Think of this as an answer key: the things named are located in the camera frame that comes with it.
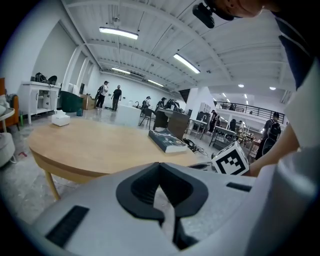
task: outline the white box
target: white box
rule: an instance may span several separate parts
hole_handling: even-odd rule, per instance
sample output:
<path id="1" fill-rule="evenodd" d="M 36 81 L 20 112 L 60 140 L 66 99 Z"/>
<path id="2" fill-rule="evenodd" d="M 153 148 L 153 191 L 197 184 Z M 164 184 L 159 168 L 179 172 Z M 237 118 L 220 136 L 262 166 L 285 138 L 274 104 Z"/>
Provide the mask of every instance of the white box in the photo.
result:
<path id="1" fill-rule="evenodd" d="M 61 114 L 54 114 L 52 116 L 51 122 L 56 126 L 66 126 L 70 124 L 70 116 L 68 115 L 61 115 Z"/>
<path id="2" fill-rule="evenodd" d="M 242 175 L 249 171 L 248 159 L 237 141 L 222 149 L 212 164 L 220 174 Z"/>

